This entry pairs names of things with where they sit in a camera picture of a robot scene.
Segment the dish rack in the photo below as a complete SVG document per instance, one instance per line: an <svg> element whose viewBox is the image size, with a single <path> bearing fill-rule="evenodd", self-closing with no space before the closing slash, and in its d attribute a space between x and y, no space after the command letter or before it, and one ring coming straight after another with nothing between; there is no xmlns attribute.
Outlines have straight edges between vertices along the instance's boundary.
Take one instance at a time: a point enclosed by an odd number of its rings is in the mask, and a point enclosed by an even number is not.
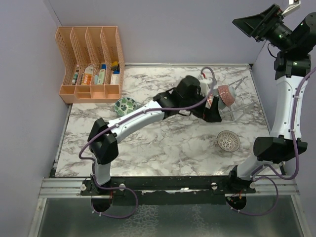
<svg viewBox="0 0 316 237"><path fill-rule="evenodd" d="M235 80L227 84L232 86L236 91L235 102L223 110L219 110L222 118L220 124L235 123L243 119L243 117L255 106L260 105L253 81L248 76ZM199 119L202 125L216 125L219 123L207 123Z"/></svg>
<svg viewBox="0 0 316 237"><path fill-rule="evenodd" d="M59 95L67 103L113 103L121 97L125 62L117 26L58 27L56 42L65 63ZM119 63L119 83L111 84L111 64ZM103 84L94 84L101 65L106 65ZM82 74L93 66L90 85L81 85ZM79 69L75 85L72 80Z"/></svg>

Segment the marble countertop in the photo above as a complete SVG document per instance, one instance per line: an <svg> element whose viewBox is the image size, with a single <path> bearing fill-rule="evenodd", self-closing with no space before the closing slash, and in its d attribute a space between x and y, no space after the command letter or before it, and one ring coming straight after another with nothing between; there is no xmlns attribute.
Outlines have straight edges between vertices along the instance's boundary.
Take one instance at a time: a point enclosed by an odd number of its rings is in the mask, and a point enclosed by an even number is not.
<svg viewBox="0 0 316 237"><path fill-rule="evenodd" d="M230 84L248 78L247 93L258 99L251 73L247 67L214 67L218 84ZM144 68L125 69L123 96L130 96L140 104L152 100L186 75L197 77L201 68ZM87 142L92 125L98 118L117 118L113 104L73 104L57 165L56 177L89 176L91 162L80 160L78 153ZM240 148L223 151L217 135L230 130L240 138ZM112 176L178 176L227 175L237 164L246 160L258 136L268 136L267 124L259 103L247 111L237 123L207 124L194 116L179 115L156 122L136 131L122 141L119 156L111 164Z"/></svg>

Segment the wire rack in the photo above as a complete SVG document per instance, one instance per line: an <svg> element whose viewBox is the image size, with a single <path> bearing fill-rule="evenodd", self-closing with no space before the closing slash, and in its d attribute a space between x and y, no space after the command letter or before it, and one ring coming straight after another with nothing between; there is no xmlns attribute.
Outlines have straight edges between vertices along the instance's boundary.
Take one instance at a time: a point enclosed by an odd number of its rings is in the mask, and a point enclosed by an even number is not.
<svg viewBox="0 0 316 237"><path fill-rule="evenodd" d="M231 106L219 111L222 117L221 124L240 121L256 104L259 104L259 99L252 79L248 76L242 77L241 79L235 80L227 85L232 86L235 89L236 100ZM204 125L218 124L217 122L208 123L202 119L199 119L199 122Z"/></svg>

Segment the white arm segment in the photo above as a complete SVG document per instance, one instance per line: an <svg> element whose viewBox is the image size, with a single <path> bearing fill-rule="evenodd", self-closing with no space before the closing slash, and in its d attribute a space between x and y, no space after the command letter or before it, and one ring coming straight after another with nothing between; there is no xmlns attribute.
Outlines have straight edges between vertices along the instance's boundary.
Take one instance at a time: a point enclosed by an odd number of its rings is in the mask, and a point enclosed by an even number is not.
<svg viewBox="0 0 316 237"><path fill-rule="evenodd" d="M146 109L152 109L152 108L161 108L161 106L156 101L150 101L148 104L144 105L143 107L131 112L130 114L127 114L123 117L110 120L108 127L111 127L115 125L116 123L119 123L120 121L134 115L135 113L138 113L140 111L146 110ZM145 114L141 114L139 116L136 116L132 118L131 120L127 121L126 123L120 125L119 127L111 129L112 133L117 134L117 141L120 143L122 140L124 140L127 136L132 134L133 132L157 121L163 120L164 112L163 111L152 111L147 112Z"/></svg>
<svg viewBox="0 0 316 237"><path fill-rule="evenodd" d="M277 83L277 104L276 104L276 117L273 124L273 128L270 132L271 137L279 137L283 135L285 139L292 139L291 136L291 118L293 111L294 95L296 93L296 88L303 77L292 76L287 78L283 76L279 78ZM300 118L304 91L307 85L307 81L304 82L302 89L300 91L300 96L297 103L297 110L295 116L295 137L301 138L300 130ZM272 164L269 161L258 161L255 155L251 155L247 160L237 166L237 177L243 180L251 180L252 172L264 164ZM258 172L254 174L256 176L266 167L263 167Z"/></svg>
<svg viewBox="0 0 316 237"><path fill-rule="evenodd" d="M281 77L276 81L277 86L277 104L276 104L276 117L273 124L273 128L270 132L270 136L279 137L283 135L285 139L292 139L291 136L291 118L293 111L294 95L296 93L296 88L303 77L292 76L287 78L286 76ZM295 137L301 138L300 129L300 119L301 119L301 109L303 102L303 95L307 81L304 82L300 96L297 103L297 110L295 116Z"/></svg>

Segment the black wire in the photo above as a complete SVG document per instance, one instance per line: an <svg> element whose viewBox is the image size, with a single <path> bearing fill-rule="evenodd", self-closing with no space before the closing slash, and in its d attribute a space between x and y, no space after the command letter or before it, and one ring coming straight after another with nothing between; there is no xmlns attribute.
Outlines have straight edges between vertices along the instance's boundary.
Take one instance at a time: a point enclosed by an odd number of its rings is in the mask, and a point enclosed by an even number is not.
<svg viewBox="0 0 316 237"><path fill-rule="evenodd" d="M271 53L271 51L270 51L270 48L269 48L269 45L270 45L271 43L268 43L268 52L269 52L269 54L272 56L272 57L274 57L274 58L277 58L277 57L275 57L272 53Z"/></svg>

